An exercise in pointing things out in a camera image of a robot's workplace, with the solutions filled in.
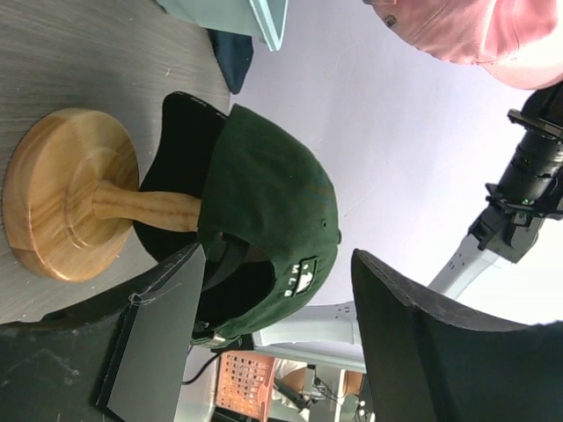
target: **dark blue fabric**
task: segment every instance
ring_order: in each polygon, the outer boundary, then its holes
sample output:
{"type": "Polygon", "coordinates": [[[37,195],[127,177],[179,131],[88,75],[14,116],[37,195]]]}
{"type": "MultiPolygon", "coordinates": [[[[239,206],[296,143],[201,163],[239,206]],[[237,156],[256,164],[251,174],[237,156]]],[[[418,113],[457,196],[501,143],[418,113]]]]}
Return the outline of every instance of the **dark blue fabric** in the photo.
{"type": "Polygon", "coordinates": [[[252,37],[211,29],[208,34],[229,91],[238,94],[245,83],[254,56],[252,37]]]}

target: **green cap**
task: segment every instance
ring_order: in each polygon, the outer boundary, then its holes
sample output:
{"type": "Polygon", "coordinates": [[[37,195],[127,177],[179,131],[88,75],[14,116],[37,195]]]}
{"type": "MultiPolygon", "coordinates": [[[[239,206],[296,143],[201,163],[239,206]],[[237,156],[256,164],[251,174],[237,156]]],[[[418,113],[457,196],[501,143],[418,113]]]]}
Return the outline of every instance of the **green cap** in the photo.
{"type": "Polygon", "coordinates": [[[209,334],[227,340],[305,306],[333,268],[340,243],[334,188],[322,165],[302,143],[240,105],[233,106],[217,140],[201,198],[198,237],[204,249],[210,251],[222,233],[246,241],[268,260],[242,264],[230,276],[234,281],[203,294],[200,306],[212,309],[215,301],[218,314],[230,306],[229,298],[253,296],[234,304],[235,316],[202,321],[209,334]],[[258,293],[248,293],[252,289],[258,293]]]}

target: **orange basket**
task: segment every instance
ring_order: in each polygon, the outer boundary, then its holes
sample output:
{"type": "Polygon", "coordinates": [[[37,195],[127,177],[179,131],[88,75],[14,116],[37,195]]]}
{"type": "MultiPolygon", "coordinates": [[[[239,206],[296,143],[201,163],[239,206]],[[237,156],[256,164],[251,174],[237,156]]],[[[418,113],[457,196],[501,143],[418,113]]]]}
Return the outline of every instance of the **orange basket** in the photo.
{"type": "Polygon", "coordinates": [[[216,405],[267,422],[275,358],[250,352],[221,355],[216,405]]]}

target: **round wooden base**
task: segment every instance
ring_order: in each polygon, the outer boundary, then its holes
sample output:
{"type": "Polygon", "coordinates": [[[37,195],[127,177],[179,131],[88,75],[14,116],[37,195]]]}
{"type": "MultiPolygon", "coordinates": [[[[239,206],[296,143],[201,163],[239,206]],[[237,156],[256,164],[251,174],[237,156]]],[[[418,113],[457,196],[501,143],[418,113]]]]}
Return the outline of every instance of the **round wooden base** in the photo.
{"type": "Polygon", "coordinates": [[[27,268],[76,282],[110,266],[132,222],[96,217],[92,201],[102,181],[139,186],[133,144],[116,119],[66,109],[32,127],[11,159],[3,197],[8,241],[27,268]]]}

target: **pink cap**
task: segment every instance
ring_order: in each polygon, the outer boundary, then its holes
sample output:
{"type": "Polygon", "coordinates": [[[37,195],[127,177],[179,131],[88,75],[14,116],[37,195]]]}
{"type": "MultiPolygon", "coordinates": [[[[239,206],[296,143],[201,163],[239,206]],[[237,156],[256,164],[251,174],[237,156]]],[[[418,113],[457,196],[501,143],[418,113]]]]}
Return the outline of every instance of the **pink cap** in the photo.
{"type": "Polygon", "coordinates": [[[563,80],[563,0],[372,0],[399,37],[501,82],[536,90],[563,80]]]}

